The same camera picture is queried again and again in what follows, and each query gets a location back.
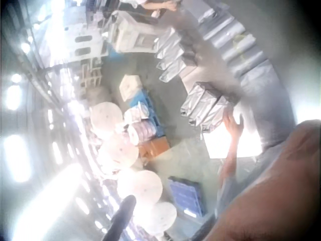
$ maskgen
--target white machine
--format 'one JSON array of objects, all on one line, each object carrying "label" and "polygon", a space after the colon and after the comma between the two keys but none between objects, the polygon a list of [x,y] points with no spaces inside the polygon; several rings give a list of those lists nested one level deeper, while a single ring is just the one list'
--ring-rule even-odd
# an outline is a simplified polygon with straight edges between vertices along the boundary
[{"label": "white machine", "polygon": [[108,24],[108,41],[118,53],[154,53],[154,41],[165,30],[157,20],[125,11],[114,11]]}]

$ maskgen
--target concrete floor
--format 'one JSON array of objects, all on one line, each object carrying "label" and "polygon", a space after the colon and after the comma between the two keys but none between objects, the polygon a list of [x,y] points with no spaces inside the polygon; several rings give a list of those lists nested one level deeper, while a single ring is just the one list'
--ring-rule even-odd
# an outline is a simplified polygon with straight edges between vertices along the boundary
[{"label": "concrete floor", "polygon": [[[277,116],[279,111],[283,111],[287,114],[282,124],[288,123],[288,126],[291,126],[294,121],[291,107],[297,123],[315,118],[313,113],[317,113],[315,110],[320,106],[319,55],[313,52],[313,42],[310,32],[305,28],[304,20],[300,15],[293,14],[295,7],[288,1],[225,2],[230,5],[231,14],[257,38],[258,46],[270,59],[281,81],[281,84],[275,86],[278,98],[273,98],[273,101],[261,99],[261,103],[268,105],[254,107],[257,116],[260,117],[256,120],[260,119],[259,122],[262,124],[262,118],[268,118],[277,126],[280,122],[271,119],[271,116]],[[144,88],[148,91],[172,147],[150,163],[151,168],[163,181],[165,192],[162,199],[171,199],[167,183],[169,176],[186,178],[201,184],[207,215],[192,220],[179,213],[175,224],[167,231],[174,240],[184,240],[191,237],[214,211],[218,171],[223,160],[209,158],[200,130],[189,126],[187,119],[180,116],[180,107],[187,96],[182,81],[176,78],[169,83],[160,82],[158,77],[161,72],[155,68],[156,64],[153,54],[147,53],[124,54],[122,59],[106,58],[102,70],[104,76],[102,84],[110,89],[113,101],[122,111],[128,109],[128,104],[121,100],[119,92],[119,84],[125,74],[139,75]],[[212,67],[219,78],[222,76],[230,78],[229,73],[222,71],[224,67],[219,57],[213,60]],[[303,106],[310,112],[302,114]],[[238,159],[238,177],[244,178],[254,164],[251,158]]]}]

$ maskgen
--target worker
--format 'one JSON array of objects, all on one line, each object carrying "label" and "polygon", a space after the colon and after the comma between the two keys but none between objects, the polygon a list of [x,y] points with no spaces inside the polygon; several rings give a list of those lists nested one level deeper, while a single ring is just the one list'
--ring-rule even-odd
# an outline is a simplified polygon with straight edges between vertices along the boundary
[{"label": "worker", "polygon": [[176,3],[174,1],[165,1],[161,3],[153,2],[153,0],[120,0],[122,3],[131,4],[134,8],[141,5],[146,10],[161,10],[168,9],[176,11]]},{"label": "worker", "polygon": [[235,177],[244,122],[232,109],[223,122],[232,141],[220,173],[216,221],[206,240],[307,240],[320,204],[320,127],[299,124],[283,143],[269,148],[242,182]]}]

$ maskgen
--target hand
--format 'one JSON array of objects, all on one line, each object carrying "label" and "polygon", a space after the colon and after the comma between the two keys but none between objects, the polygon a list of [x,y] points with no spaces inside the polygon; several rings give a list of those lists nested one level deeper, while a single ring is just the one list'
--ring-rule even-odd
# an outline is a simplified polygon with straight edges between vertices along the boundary
[{"label": "hand", "polygon": [[176,3],[173,2],[173,1],[167,1],[167,2],[164,2],[164,9],[168,9],[170,11],[176,11]]},{"label": "hand", "polygon": [[236,121],[233,117],[233,109],[226,107],[223,112],[223,122],[227,131],[231,134],[232,139],[238,140],[241,137],[244,129],[243,116],[240,115],[240,124],[236,124]]}]

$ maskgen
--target blue plastic crate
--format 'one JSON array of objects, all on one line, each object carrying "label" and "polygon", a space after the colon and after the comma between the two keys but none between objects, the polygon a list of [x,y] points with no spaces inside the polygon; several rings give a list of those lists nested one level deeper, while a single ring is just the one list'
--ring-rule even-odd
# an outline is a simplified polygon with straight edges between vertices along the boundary
[{"label": "blue plastic crate", "polygon": [[202,202],[201,188],[196,182],[176,177],[169,178],[169,184],[176,206],[182,210],[189,210],[197,217],[205,215]]},{"label": "blue plastic crate", "polygon": [[134,107],[134,106],[138,105],[138,102],[144,103],[148,107],[148,111],[149,111],[148,119],[156,127],[156,136],[157,137],[165,136],[164,129],[161,126],[159,119],[155,113],[152,101],[144,89],[141,89],[139,92],[136,93],[134,98],[130,101],[129,106]]}]

